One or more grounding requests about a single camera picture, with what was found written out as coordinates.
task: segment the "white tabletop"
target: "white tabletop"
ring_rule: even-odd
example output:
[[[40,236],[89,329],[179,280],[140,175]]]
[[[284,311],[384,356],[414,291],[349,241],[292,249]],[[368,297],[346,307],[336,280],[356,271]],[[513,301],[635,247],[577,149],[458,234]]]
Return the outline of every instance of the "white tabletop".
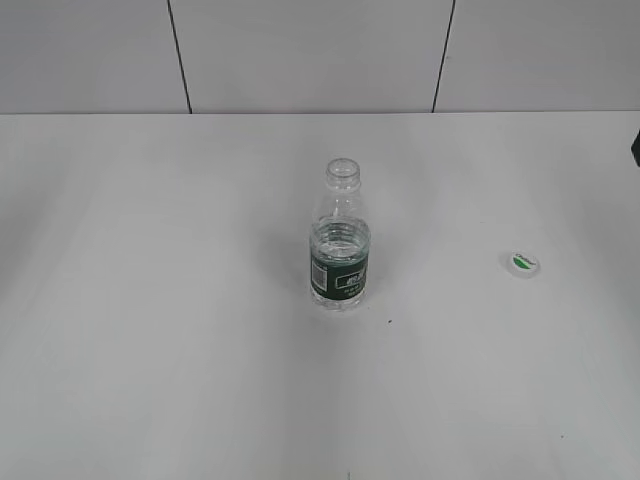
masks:
[[[0,118],[0,478],[637,480],[638,128]],[[336,156],[372,230],[344,318],[307,293]]]

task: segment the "plastic water bottle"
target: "plastic water bottle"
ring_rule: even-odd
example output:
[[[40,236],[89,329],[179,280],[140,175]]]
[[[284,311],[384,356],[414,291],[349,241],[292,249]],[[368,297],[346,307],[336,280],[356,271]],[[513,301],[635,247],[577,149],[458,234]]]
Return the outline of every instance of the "plastic water bottle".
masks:
[[[327,309],[347,310],[362,300],[371,241],[365,217],[360,167],[348,158],[332,160],[309,235],[311,295]]]

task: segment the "bottle cap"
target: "bottle cap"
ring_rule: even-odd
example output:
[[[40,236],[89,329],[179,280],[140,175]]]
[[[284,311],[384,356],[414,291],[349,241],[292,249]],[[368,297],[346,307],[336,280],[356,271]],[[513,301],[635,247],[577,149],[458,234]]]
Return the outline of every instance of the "bottle cap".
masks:
[[[540,271],[540,262],[529,253],[512,252],[507,260],[507,270],[516,277],[532,278]]]

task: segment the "bottle label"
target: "bottle label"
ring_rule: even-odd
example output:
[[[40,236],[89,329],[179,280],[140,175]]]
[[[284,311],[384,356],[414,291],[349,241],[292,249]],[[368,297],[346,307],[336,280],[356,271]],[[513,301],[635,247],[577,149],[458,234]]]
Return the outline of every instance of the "bottle label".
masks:
[[[349,300],[364,290],[368,260],[367,254],[351,265],[331,265],[311,255],[311,288],[329,300]]]

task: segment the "black object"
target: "black object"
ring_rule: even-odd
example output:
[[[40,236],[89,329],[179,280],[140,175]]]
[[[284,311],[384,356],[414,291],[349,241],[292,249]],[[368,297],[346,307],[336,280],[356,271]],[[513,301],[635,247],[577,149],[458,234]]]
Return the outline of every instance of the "black object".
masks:
[[[636,141],[631,145],[631,153],[633,153],[633,158],[636,159],[636,165],[640,167],[640,132],[638,132]]]

